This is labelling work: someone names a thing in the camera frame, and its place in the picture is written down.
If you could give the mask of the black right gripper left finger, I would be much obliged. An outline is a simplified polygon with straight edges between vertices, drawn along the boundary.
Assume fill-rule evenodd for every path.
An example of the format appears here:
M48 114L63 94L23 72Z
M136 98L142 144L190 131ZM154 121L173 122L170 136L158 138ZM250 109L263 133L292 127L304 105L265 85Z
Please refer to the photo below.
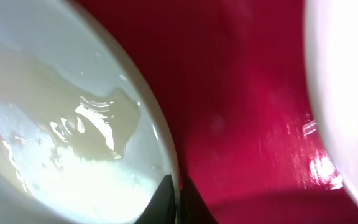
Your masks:
M166 175L135 224L174 224L175 192L171 175Z

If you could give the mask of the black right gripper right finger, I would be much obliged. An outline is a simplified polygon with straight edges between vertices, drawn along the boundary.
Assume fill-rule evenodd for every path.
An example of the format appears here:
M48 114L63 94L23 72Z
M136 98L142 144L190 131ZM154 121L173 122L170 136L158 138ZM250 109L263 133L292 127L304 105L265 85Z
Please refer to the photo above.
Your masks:
M182 180L181 221L184 224L218 224L189 176Z

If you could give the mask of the white plate with red smear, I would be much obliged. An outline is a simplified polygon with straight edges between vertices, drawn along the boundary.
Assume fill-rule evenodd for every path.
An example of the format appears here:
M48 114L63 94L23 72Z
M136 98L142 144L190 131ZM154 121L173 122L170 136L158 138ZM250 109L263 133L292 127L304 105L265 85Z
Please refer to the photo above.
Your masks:
M0 1L0 223L135 223L171 175L144 77L73 1Z

